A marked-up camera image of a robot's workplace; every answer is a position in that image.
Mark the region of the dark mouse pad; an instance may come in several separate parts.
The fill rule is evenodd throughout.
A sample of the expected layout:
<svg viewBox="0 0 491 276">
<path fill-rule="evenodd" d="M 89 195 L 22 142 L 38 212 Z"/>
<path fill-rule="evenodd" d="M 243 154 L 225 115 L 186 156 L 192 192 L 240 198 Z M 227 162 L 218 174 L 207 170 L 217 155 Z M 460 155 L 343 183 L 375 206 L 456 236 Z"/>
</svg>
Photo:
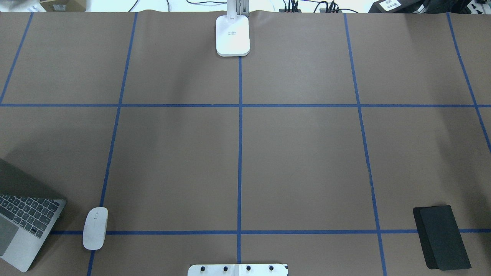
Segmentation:
<svg viewBox="0 0 491 276">
<path fill-rule="evenodd" d="M 472 268 L 450 205 L 414 207 L 412 213 L 428 269 Z"/>
</svg>

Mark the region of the grey laptop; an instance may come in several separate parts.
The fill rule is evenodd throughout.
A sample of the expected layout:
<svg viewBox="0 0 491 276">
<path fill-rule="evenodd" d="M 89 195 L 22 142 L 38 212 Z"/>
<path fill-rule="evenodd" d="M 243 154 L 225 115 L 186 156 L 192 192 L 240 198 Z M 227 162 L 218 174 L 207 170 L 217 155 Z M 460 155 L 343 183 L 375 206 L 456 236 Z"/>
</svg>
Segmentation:
<svg viewBox="0 0 491 276">
<path fill-rule="evenodd" d="M 25 273 L 67 204 L 48 185 L 0 162 L 1 259 Z"/>
</svg>

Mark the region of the white desk lamp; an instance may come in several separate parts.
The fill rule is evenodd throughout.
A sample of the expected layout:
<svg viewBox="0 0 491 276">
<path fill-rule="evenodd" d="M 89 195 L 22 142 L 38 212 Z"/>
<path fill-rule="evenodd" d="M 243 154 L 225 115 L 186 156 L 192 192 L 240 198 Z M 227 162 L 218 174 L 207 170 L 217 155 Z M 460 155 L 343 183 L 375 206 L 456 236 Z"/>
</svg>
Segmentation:
<svg viewBox="0 0 491 276">
<path fill-rule="evenodd" d="M 228 0 L 226 15 L 216 19 L 216 53 L 243 57 L 250 53 L 249 0 Z"/>
</svg>

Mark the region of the white computer mouse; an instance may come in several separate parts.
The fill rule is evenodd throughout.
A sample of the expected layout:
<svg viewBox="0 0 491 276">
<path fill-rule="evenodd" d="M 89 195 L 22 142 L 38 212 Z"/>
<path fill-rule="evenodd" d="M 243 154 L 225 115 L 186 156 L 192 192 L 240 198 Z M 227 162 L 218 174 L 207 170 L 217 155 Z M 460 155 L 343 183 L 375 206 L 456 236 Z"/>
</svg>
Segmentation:
<svg viewBox="0 0 491 276">
<path fill-rule="evenodd" d="M 108 210 L 105 207 L 91 209 L 86 217 L 82 244 L 87 250 L 99 250 L 105 242 Z"/>
</svg>

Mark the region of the cardboard box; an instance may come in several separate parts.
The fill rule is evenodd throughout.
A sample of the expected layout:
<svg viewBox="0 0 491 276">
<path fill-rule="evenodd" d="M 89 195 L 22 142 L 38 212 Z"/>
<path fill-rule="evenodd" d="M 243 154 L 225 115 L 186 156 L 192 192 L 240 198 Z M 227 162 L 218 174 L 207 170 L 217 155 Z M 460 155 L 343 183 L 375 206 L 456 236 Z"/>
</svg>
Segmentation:
<svg viewBox="0 0 491 276">
<path fill-rule="evenodd" d="M 86 12 L 87 0 L 41 0 L 46 12 Z"/>
</svg>

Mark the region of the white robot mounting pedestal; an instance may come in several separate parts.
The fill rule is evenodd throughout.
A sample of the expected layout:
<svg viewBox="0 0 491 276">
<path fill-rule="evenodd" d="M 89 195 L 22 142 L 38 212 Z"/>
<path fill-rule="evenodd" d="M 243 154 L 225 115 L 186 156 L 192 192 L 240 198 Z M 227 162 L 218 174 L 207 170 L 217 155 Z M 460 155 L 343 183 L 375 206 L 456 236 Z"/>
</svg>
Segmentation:
<svg viewBox="0 0 491 276">
<path fill-rule="evenodd" d="M 188 276 L 288 276 L 286 264 L 198 264 L 189 267 Z"/>
</svg>

